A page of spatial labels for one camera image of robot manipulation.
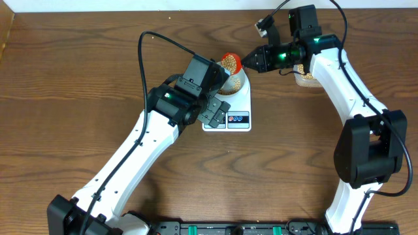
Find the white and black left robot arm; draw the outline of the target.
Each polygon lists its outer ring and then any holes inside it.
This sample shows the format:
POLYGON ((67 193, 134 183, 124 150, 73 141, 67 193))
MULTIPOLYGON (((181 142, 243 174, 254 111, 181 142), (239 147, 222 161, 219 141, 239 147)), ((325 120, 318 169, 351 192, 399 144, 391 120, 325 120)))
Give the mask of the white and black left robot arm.
POLYGON ((151 89, 134 129, 105 166, 70 200, 57 195, 48 205, 50 234, 148 234, 150 225, 122 211, 155 160, 199 120, 217 127, 231 107, 215 91, 204 93, 161 84, 151 89))

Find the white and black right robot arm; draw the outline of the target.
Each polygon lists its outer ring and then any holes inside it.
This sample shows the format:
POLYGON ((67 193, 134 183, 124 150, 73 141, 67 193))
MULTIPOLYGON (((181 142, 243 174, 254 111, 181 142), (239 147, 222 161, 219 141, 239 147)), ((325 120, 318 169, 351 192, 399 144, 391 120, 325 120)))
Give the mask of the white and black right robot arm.
POLYGON ((282 76, 311 74, 332 101, 343 129, 334 150, 334 167, 340 179, 325 221, 317 234, 388 234, 383 225, 363 226, 367 206, 381 187, 403 166, 411 167, 405 145, 407 119, 401 110, 389 110, 359 78, 344 49, 345 38, 324 34, 316 9, 307 5, 288 12, 292 41, 284 43, 272 15, 255 27, 268 43, 241 61, 260 73, 278 71, 282 76))

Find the red plastic scoop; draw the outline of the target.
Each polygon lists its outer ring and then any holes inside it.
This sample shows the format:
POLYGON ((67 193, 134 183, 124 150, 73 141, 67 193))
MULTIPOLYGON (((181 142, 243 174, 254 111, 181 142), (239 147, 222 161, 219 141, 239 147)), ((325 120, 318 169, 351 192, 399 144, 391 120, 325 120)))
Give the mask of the red plastic scoop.
POLYGON ((221 66, 227 69, 231 75, 235 75, 242 68, 241 59, 237 54, 226 53, 221 59, 221 66))

